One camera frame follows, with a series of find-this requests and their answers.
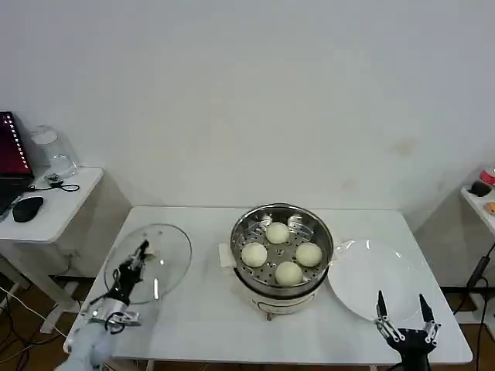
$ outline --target steamed bun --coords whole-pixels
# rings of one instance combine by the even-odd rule
[[[266,227],[265,235],[271,243],[287,242],[289,236],[288,227],[284,223],[272,223]]]
[[[284,261],[275,270],[275,279],[282,286],[294,286],[302,282],[302,269],[296,263]]]
[[[258,268],[267,260],[268,252],[260,243],[251,242],[242,249],[241,258],[247,266]]]
[[[314,243],[301,243],[295,251],[295,259],[305,267],[315,267],[322,261],[322,250]]]

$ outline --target laptop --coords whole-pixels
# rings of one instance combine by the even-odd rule
[[[34,179],[12,112],[0,112],[0,215]]]

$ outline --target side table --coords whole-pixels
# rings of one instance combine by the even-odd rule
[[[79,312],[79,303],[71,298],[77,283],[69,282],[65,288],[61,288],[38,266],[36,261],[23,256],[19,244],[32,244],[34,249],[36,245],[55,242],[91,194],[102,175],[103,170],[100,168],[79,168],[78,173],[68,179],[69,183],[79,185],[79,191],[64,192],[62,189],[52,189],[40,192],[36,196],[42,196],[45,201],[33,220],[27,223],[17,223],[10,212],[10,215],[7,215],[0,223],[0,254],[55,301],[56,304],[47,317],[47,320],[53,324],[58,322],[65,311]],[[43,178],[37,179],[35,186],[45,187]],[[23,197],[32,196],[34,196],[32,193],[27,193]],[[41,328],[42,333],[51,333],[52,330],[53,327],[48,322],[45,322]]]

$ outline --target small white table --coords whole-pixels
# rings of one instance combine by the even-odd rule
[[[473,210],[478,214],[480,219],[486,224],[490,232],[495,235],[495,216],[491,216],[485,209],[486,203],[495,203],[495,189],[492,187],[492,191],[484,197],[478,197],[467,192],[467,188],[461,189],[461,193],[466,199],[466,201],[471,205]],[[483,315],[483,306],[485,301],[483,296],[480,294],[469,294],[471,301],[476,306],[475,311],[460,311],[456,314],[456,319],[462,324],[479,324],[481,323],[481,317]],[[488,331],[495,340],[495,298],[491,298],[486,304],[486,315],[484,323]]]
[[[27,223],[17,223],[11,211],[0,223],[0,254],[56,302],[55,309],[47,317],[52,323],[56,323],[65,311],[78,313],[79,303],[71,298],[77,284],[70,282],[65,290],[60,288],[46,272],[38,267],[35,261],[22,256],[18,244],[33,243],[34,247],[34,244],[55,242],[98,184],[102,175],[103,171],[100,168],[79,168],[78,173],[66,181],[67,184],[78,184],[80,190],[77,192],[52,189],[25,193],[23,198],[33,196],[44,198],[44,203],[36,217]],[[47,187],[43,178],[37,179],[34,184],[36,188]],[[52,326],[45,323],[41,331],[50,333]]]

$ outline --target laptop screen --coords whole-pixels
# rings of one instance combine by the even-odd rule
[[[0,176],[31,175],[11,112],[0,112]]]

